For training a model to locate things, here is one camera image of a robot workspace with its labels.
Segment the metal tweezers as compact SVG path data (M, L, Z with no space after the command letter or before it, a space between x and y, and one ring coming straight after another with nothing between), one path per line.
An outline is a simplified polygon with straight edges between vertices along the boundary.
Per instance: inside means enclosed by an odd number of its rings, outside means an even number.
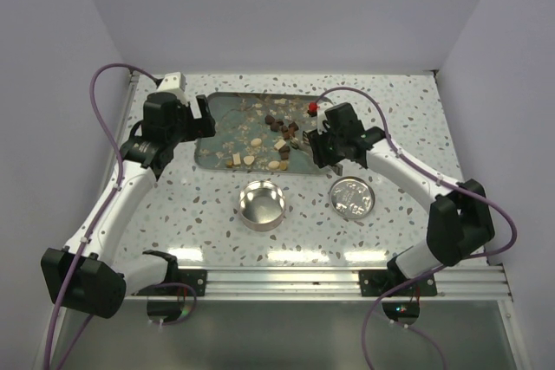
M298 150L303 150L305 148L304 143L298 138L290 138L290 145L291 147Z

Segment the white bar chocolate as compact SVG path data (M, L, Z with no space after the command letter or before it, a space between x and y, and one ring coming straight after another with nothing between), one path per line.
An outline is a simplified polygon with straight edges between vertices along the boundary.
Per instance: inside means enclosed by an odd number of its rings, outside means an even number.
M286 146L287 143L285 140L279 140L274 144L274 148L279 151L280 149L282 149L284 146Z

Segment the white square chocolate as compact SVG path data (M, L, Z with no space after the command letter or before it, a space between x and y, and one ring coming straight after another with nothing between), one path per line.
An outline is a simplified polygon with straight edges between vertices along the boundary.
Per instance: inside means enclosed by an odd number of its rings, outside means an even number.
M234 153L232 155L232 165L233 166L240 166L241 165L240 153Z

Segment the white heart chocolate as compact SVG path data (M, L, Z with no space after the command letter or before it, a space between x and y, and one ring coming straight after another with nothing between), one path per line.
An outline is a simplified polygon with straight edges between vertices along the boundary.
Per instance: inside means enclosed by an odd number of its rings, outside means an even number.
M244 157L244 163L246 166L251 166L254 163L255 157L252 155L247 155Z

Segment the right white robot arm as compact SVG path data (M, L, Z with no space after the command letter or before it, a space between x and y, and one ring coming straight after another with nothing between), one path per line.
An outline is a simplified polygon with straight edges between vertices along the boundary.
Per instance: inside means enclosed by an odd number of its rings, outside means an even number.
M365 128L349 103L311 102L307 113L317 120L316 128L304 133L304 140L318 167L345 159L355 162L398 185L428 214L424 240L393 256L384 275L376 279L382 290L406 294L418 276L454 266L493 239L493 221L479 182L460 182L434 172L403 153L380 127Z

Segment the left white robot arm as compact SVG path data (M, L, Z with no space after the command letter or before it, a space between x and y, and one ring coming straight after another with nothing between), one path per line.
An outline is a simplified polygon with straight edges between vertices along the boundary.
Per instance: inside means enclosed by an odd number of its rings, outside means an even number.
M122 271L113 268L114 256L131 217L173 160L175 148L214 134L205 95L193 101L170 92L148 95L143 118L122 144L121 158L95 207L62 248L42 255L42 274L56 306L110 318L128 295L149 287L167 295L179 287L176 256L145 250Z

